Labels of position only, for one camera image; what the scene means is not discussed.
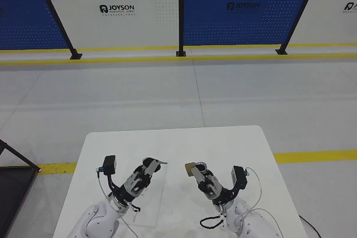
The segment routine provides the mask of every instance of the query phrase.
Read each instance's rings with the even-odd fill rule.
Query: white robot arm
[[[238,238],[278,238],[279,235],[271,225],[254,209],[248,207],[247,203],[237,198],[239,190],[245,189],[247,185],[246,176],[249,174],[240,166],[234,166],[231,172],[234,187],[231,190],[224,188],[207,169],[204,162],[186,164],[188,176],[194,176],[198,188],[205,196],[212,200],[215,209],[226,219],[227,228],[236,233]],[[213,229],[220,225],[221,220],[213,227],[202,224],[203,221],[221,218],[211,217],[200,221],[204,228]]]
[[[133,171],[121,187],[118,187],[111,179],[111,175],[115,174],[115,155],[106,156],[103,166],[97,168],[96,172],[98,180],[99,173],[107,176],[112,192],[104,201],[91,205],[85,210],[67,238],[112,238],[119,228],[119,219],[123,219],[122,217],[130,207],[140,212],[140,208],[131,202],[148,187],[153,173],[160,170],[160,164],[166,163],[153,158],[145,158],[143,164]]]

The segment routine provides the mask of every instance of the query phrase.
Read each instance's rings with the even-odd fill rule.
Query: black cable
[[[138,206],[134,206],[132,203],[131,203],[131,207],[132,207],[132,211],[134,211],[134,212],[140,212],[141,211],[141,208],[139,208]]]
[[[301,215],[299,215],[299,217],[300,217],[301,219],[303,219],[308,225],[310,225],[310,226],[316,231],[316,233],[317,233],[317,235],[319,236],[319,238],[321,238],[319,232],[316,230],[316,228],[315,228],[314,226],[311,225],[311,223],[307,222],[307,220],[304,219]]]
[[[219,223],[217,223],[215,226],[212,226],[212,227],[207,227],[207,226],[203,225],[202,222],[203,222],[203,221],[206,221],[206,220],[217,219],[217,218],[221,218],[221,217],[220,217],[220,216],[216,216],[216,217],[206,217],[206,218],[200,220],[200,225],[201,225],[203,228],[206,228],[206,229],[214,229],[214,228],[218,227],[219,225],[221,225],[224,220],[222,219]]]

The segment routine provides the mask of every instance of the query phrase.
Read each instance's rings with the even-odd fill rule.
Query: cable
[[[107,196],[106,196],[105,191],[103,190],[103,187],[102,187],[102,184],[101,184],[101,180],[99,179],[99,173],[98,173],[98,182],[99,182],[99,186],[101,187],[101,190],[102,190],[103,195],[105,196],[106,200],[109,202],[109,206],[117,213],[118,211],[115,210],[115,209],[111,206],[111,202],[109,201],[109,199],[108,199]],[[126,221],[123,219],[123,217],[120,217],[120,218],[123,220],[123,222],[125,223],[125,225],[130,229],[130,231],[132,231],[132,233],[136,236],[136,238],[139,238],[139,237],[137,236],[137,234],[135,233],[135,231],[133,231],[133,230],[131,229],[131,227],[126,223]]]
[[[250,167],[246,167],[246,169],[249,169],[249,170],[251,170],[251,171],[254,172],[254,174],[256,175],[256,178],[258,179],[258,182],[259,182],[259,189],[261,190],[261,194],[260,194],[260,196],[259,196],[257,202],[254,204],[254,206],[252,206],[252,207],[250,208],[250,210],[253,210],[254,207],[257,206],[257,204],[259,203],[259,201],[260,201],[261,198],[262,198],[262,185],[261,185],[261,180],[259,179],[259,176],[257,175],[257,173],[256,173],[252,168],[250,168]]]
[[[274,219],[274,221],[275,221],[275,223],[276,223],[276,226],[278,227],[282,238],[284,238],[283,233],[281,232],[281,229],[280,229],[280,226],[279,226],[278,222],[276,221],[275,217],[274,217],[269,211],[267,211],[266,209],[263,209],[263,208],[255,208],[255,209],[253,209],[253,210],[250,210],[250,212],[251,212],[251,211],[254,211],[254,210],[262,210],[262,211],[267,212],[267,213]]]
[[[316,231],[316,233],[317,233],[317,235],[319,236],[319,238],[321,238],[319,232],[316,230],[316,228],[315,228],[314,226],[311,225],[311,223],[307,222],[307,220],[304,219],[301,215],[299,215],[299,217],[300,217],[301,219],[303,219],[303,221],[305,221],[308,225],[310,225],[310,226]]]
[[[246,169],[249,169],[249,170],[253,171],[254,174],[256,175],[256,178],[258,179],[259,189],[260,189],[260,191],[261,191],[261,194],[259,195],[259,198],[258,198],[257,202],[254,204],[254,206],[252,206],[247,212],[245,212],[245,213],[243,213],[243,214],[241,214],[241,215],[239,215],[239,216],[237,217],[237,219],[240,218],[240,217],[242,217],[242,220],[243,220],[243,222],[242,222],[242,229],[243,229],[243,225],[244,225],[244,222],[245,222],[245,216],[247,216],[247,214],[250,213],[250,211],[253,210],[254,207],[257,206],[257,204],[260,202],[260,200],[261,200],[261,198],[262,198],[261,179],[259,178],[258,174],[255,172],[255,170],[253,170],[253,169],[250,168],[250,167],[246,167]]]
[[[244,224],[245,224],[245,218],[246,218],[246,216],[247,216],[251,211],[254,211],[254,210],[263,210],[263,211],[269,213],[270,216],[274,219],[274,221],[275,221],[275,223],[276,223],[276,226],[279,228],[281,237],[284,238],[283,233],[281,232],[281,229],[280,229],[280,227],[279,227],[279,224],[278,224],[278,222],[276,221],[276,219],[274,218],[274,216],[273,216],[270,212],[268,212],[267,210],[265,210],[265,209],[263,209],[263,208],[254,208],[254,207],[257,206],[257,204],[259,203],[259,201],[260,201],[261,198],[262,198],[262,184],[261,184],[261,180],[259,179],[258,174],[257,174],[252,168],[246,167],[246,169],[250,169],[250,170],[253,171],[254,174],[256,175],[256,178],[258,179],[258,182],[259,182],[259,188],[260,188],[260,190],[261,190],[261,194],[259,195],[259,198],[258,198],[257,202],[254,204],[254,206],[252,206],[247,212],[245,212],[245,213],[243,213],[242,215],[239,215],[239,216],[237,217],[237,219],[240,218],[240,217],[242,217],[242,224],[241,224],[242,228],[241,228],[241,230],[243,230],[243,226],[244,226]]]
[[[123,217],[120,217],[122,220],[123,220],[123,222],[125,223],[125,225],[130,229],[130,231],[132,231],[132,233],[136,236],[136,238],[139,238],[138,236],[137,236],[137,234],[135,233],[135,231],[133,231],[132,229],[131,229],[131,227],[126,223],[126,221],[123,219]]]
[[[206,221],[206,220],[217,219],[217,218],[221,218],[221,217],[220,217],[219,215],[216,216],[216,217],[206,217],[206,218],[200,220],[200,225],[201,225],[203,228],[206,228],[206,229],[214,229],[214,228],[218,227],[219,225],[221,225],[224,220],[222,219],[219,223],[217,223],[215,226],[212,226],[212,227],[207,227],[207,226],[203,225],[202,222],[203,222],[203,221]]]

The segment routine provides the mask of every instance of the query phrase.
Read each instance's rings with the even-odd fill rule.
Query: blue panel
[[[45,0],[0,0],[0,49],[68,48]]]
[[[184,45],[281,44],[303,0],[185,0]]]

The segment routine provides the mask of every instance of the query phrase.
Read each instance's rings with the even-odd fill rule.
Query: yellow stripe
[[[39,164],[42,170],[40,175],[45,174],[74,174],[76,170],[77,163],[58,163],[58,164]]]
[[[47,59],[0,61],[0,66],[11,65],[51,65],[51,64],[93,64],[111,62],[149,62],[149,61],[210,61],[210,60],[272,60],[272,59],[310,59],[310,58],[357,58],[357,53],[340,54],[293,54],[293,55],[204,55],[187,57],[134,57],[134,58],[92,58],[92,59]]]
[[[295,152],[274,154],[278,164],[292,164],[305,162],[322,161],[347,161],[357,160],[357,150],[354,151],[318,151],[318,152]],[[59,163],[59,164],[39,164],[42,171],[40,175],[46,174],[72,174],[76,169],[77,163]]]
[[[357,43],[316,43],[316,44],[289,44],[288,47],[342,47],[357,46]],[[280,45],[201,45],[185,46],[185,49],[228,49],[228,48],[278,48]],[[78,52],[92,51],[161,51],[178,49],[178,46],[146,46],[146,47],[113,47],[113,48],[78,48]],[[0,54],[22,53],[60,53],[70,51],[68,49],[23,49],[23,50],[0,50]]]
[[[356,151],[318,151],[274,154],[278,164],[357,160]]]

